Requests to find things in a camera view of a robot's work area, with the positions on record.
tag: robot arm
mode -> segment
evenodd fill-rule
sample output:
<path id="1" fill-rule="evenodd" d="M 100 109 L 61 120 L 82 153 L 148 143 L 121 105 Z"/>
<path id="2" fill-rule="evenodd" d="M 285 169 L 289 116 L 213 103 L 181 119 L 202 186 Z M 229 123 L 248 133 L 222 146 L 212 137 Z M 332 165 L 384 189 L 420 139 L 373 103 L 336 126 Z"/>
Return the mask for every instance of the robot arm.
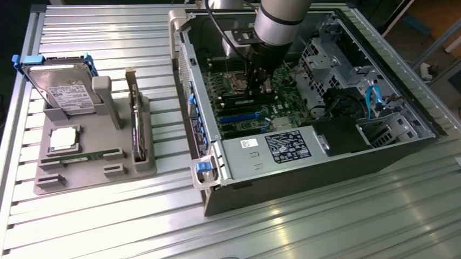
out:
<path id="1" fill-rule="evenodd" d="M 312 0 L 263 0 L 255 23 L 261 43 L 251 47 L 246 66 L 249 94 L 253 96 L 272 93 L 273 73 L 284 62 L 311 4 Z"/>

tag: hard drive label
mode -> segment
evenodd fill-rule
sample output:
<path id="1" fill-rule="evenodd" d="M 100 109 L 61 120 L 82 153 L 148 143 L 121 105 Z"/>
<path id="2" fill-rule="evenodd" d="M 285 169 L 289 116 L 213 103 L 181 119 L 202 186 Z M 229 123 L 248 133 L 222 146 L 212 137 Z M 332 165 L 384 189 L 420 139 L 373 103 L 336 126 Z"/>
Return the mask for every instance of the hard drive label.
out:
<path id="1" fill-rule="evenodd" d="M 94 101 L 85 85 L 49 87 L 50 93 L 65 111 L 94 108 Z"/>
<path id="2" fill-rule="evenodd" d="M 300 131 L 267 136 L 267 142 L 276 163 L 285 163 L 312 157 Z"/>

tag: sticker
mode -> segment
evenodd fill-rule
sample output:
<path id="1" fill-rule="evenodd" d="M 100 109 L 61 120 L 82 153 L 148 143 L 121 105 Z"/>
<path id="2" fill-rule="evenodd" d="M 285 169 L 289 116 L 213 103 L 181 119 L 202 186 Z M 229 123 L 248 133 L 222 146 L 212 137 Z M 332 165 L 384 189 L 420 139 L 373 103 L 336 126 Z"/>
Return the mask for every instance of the sticker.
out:
<path id="1" fill-rule="evenodd" d="M 267 136 L 267 142 L 276 163 L 285 163 L 312 157 L 300 131 Z"/>
<path id="2" fill-rule="evenodd" d="M 241 144 L 242 144 L 242 148 L 256 147 L 259 146 L 259 141 L 257 139 L 246 139 L 241 141 Z"/>
<path id="3" fill-rule="evenodd" d="M 85 85 L 49 87 L 50 93 L 65 111 L 94 108 L 94 101 Z"/>
<path id="4" fill-rule="evenodd" d="M 89 161 L 89 158 L 74 158 L 74 159 L 69 159 L 69 160 L 63 160 L 63 163 L 75 163 L 75 162 L 83 162 L 83 161 Z"/>
<path id="5" fill-rule="evenodd" d="M 234 105 L 251 104 L 251 103 L 253 103 L 253 102 L 255 102 L 255 100 L 237 101 L 237 102 L 234 103 Z"/>

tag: circuit board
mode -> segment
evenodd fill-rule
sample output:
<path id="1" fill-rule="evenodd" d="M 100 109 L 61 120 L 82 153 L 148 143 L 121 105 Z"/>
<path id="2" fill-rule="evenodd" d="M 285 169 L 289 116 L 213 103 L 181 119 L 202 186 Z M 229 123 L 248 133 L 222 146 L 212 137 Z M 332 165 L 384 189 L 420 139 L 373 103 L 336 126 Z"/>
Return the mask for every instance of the circuit board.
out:
<path id="1" fill-rule="evenodd" d="M 93 161 L 100 160 L 105 158 L 105 154 L 112 154 L 120 152 L 120 149 L 109 149 L 98 152 L 91 153 L 82 153 L 82 154 L 74 154 L 74 155 L 65 155 L 55 158 L 46 158 L 42 159 L 42 163 L 51 163 L 61 161 L 62 163 L 74 163 L 74 162 L 83 162 L 83 161 Z"/>
<path id="2" fill-rule="evenodd" d="M 202 76 L 224 139 L 296 128 L 305 120 L 307 106 L 288 68 L 275 72 L 273 93 L 259 97 L 246 94 L 244 71 Z"/>

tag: slotted metal surface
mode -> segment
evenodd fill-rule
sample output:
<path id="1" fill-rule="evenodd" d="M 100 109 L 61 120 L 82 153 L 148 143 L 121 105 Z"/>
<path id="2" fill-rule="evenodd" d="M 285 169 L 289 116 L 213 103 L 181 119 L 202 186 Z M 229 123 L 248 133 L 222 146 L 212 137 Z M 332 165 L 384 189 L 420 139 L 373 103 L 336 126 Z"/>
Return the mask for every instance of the slotted metal surface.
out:
<path id="1" fill-rule="evenodd" d="M 364 34 L 376 35 L 345 5 L 313 7 L 327 6 L 343 8 Z M 5 196 L 2 211 L 3 257 L 459 258 L 461 174 L 455 158 L 461 134 L 439 100 L 403 72 L 404 61 L 373 38 L 450 137 L 373 175 L 204 217 L 169 57 L 172 7 L 49 7 L 42 54 L 63 57 L 90 51 L 100 74 L 114 80 L 116 97 L 128 95 L 125 67 L 137 68 L 140 87 L 152 100 L 160 172 L 149 179 L 37 196 L 43 100 L 37 91 L 26 91 L 31 102 L 17 155 L 21 165 L 10 167 L 13 195 Z"/>

